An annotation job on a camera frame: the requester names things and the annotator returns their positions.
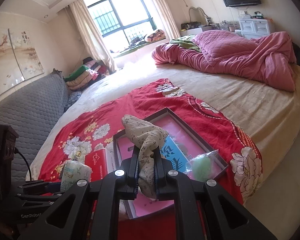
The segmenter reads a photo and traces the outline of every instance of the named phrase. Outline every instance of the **floor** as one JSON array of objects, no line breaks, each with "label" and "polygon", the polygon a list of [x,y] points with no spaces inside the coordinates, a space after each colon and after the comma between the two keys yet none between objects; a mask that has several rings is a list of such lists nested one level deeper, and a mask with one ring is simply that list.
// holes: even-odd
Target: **floor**
[{"label": "floor", "polygon": [[278,240],[288,240],[300,225],[300,132],[280,165],[252,196],[246,208]]}]

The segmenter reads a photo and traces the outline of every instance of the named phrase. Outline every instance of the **green clothing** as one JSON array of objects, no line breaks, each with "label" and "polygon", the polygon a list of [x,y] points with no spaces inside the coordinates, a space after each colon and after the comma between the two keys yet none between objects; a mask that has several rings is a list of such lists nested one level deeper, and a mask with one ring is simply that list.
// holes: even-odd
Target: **green clothing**
[{"label": "green clothing", "polygon": [[75,80],[77,77],[79,77],[83,72],[85,72],[88,69],[89,68],[87,66],[82,65],[75,72],[71,73],[70,76],[64,78],[65,82]]},{"label": "green clothing", "polygon": [[181,37],[177,40],[171,40],[171,44],[176,44],[184,49],[192,49],[197,52],[201,52],[200,48],[192,42],[192,39],[195,35],[188,35]]}]

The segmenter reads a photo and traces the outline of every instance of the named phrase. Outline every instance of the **green sponge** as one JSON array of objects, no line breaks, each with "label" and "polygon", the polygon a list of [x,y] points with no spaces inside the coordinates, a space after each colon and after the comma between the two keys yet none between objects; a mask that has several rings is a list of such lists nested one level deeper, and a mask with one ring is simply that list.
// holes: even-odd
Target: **green sponge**
[{"label": "green sponge", "polygon": [[192,160],[192,174],[195,180],[206,181],[209,179],[211,172],[211,160],[203,155]]}]

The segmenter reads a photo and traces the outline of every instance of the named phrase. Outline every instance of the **bed sheet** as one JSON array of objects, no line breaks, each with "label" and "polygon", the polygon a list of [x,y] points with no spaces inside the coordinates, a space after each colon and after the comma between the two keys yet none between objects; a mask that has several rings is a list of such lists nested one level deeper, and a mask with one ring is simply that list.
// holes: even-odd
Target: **bed sheet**
[{"label": "bed sheet", "polygon": [[262,155],[265,180],[282,161],[300,129],[300,67],[292,68],[296,85],[293,93],[233,75],[202,73],[183,65],[155,66],[147,55],[83,92],[50,132],[31,164],[32,176],[38,178],[56,135],[66,124],[135,88],[169,78],[175,86],[221,111],[252,138]]}]

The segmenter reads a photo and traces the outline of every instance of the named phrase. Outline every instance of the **red booklet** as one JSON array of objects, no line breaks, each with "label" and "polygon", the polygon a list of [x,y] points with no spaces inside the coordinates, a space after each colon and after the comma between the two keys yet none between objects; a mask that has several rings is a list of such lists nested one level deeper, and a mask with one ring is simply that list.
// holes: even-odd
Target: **red booklet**
[{"label": "red booklet", "polygon": [[91,181],[103,179],[115,170],[114,156],[105,148],[87,154],[84,164],[92,169]]}]

